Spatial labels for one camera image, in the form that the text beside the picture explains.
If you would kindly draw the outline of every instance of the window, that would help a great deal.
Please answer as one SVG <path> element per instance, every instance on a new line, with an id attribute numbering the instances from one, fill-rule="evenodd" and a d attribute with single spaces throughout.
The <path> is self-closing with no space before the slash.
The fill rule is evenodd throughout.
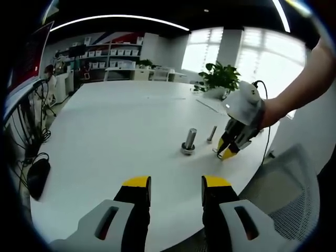
<path id="1" fill-rule="evenodd" d="M 241 80 L 262 80 L 268 98 L 279 95 L 301 73 L 306 63 L 305 44 L 289 35 L 275 31 L 245 28 L 242 36 L 237 70 Z M 266 98 L 263 88 L 259 88 Z M 293 118 L 295 111 L 288 117 Z"/>
<path id="2" fill-rule="evenodd" d="M 182 69 L 192 72 L 205 71 L 207 63 L 216 63 L 223 28 L 193 31 L 184 52 Z"/>

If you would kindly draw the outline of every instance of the screen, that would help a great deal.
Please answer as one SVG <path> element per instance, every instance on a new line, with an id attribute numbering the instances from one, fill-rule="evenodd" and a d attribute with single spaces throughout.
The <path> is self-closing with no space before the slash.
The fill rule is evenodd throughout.
<path id="1" fill-rule="evenodd" d="M 13 67 L 12 81 L 8 86 L 8 92 L 13 91 L 32 77 L 38 77 L 42 53 L 52 24 L 53 22 L 35 31 L 20 50 Z"/>

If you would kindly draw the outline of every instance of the desk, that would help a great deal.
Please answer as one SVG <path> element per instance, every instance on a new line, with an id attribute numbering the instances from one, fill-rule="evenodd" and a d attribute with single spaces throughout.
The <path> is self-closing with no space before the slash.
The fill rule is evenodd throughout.
<path id="1" fill-rule="evenodd" d="M 57 75 L 56 83 L 56 103 L 62 103 L 68 97 L 69 92 L 74 90 L 74 75 L 73 70 L 71 72 L 62 73 Z"/>
<path id="2" fill-rule="evenodd" d="M 196 101 L 193 86 L 164 81 L 108 81 L 83 85 L 51 125 L 40 152 L 51 170 L 31 216 L 46 242 L 65 239 L 78 220 L 134 176 L 152 176 L 147 251 L 169 248 L 203 228 L 201 176 L 221 176 L 239 194 L 265 150 L 267 130 L 224 162 L 212 148 L 229 117 Z M 208 144 L 213 126 L 218 129 Z M 188 130 L 197 129 L 192 156 L 180 152 Z M 276 129 L 271 130 L 270 144 Z"/>
<path id="3" fill-rule="evenodd" d="M 109 67 L 105 69 L 104 81 L 108 80 L 109 71 L 130 71 L 132 80 L 148 80 L 149 75 L 155 72 L 154 69 L 141 69 L 141 68 L 118 69 L 115 67 Z M 184 73 L 170 72 L 168 74 L 168 81 L 187 83 L 188 79 L 187 79 L 187 75 L 185 75 Z"/>

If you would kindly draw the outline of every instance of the mesh chair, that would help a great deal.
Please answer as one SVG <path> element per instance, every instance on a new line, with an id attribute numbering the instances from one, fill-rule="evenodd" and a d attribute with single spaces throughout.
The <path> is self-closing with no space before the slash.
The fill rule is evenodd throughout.
<path id="1" fill-rule="evenodd" d="M 171 69 L 166 67 L 156 68 L 152 80 L 168 81 L 170 71 Z"/>
<path id="2" fill-rule="evenodd" d="M 315 229 L 320 195 L 314 168 L 300 145 L 261 166 L 240 194 L 268 214 L 276 231 L 304 241 Z"/>

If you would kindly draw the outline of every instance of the metal bolt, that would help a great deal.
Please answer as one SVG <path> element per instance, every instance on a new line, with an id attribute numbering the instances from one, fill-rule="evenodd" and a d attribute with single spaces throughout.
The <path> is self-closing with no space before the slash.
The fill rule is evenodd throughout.
<path id="1" fill-rule="evenodd" d="M 187 140 L 182 143 L 181 152 L 185 155 L 191 155 L 195 150 L 194 140 L 196 137 L 197 130 L 191 128 L 189 130 Z"/>
<path id="2" fill-rule="evenodd" d="M 214 137 L 216 129 L 217 129 L 217 126 L 214 126 L 214 128 L 212 129 L 211 135 L 207 139 L 208 143 L 212 143 L 212 138 Z"/>

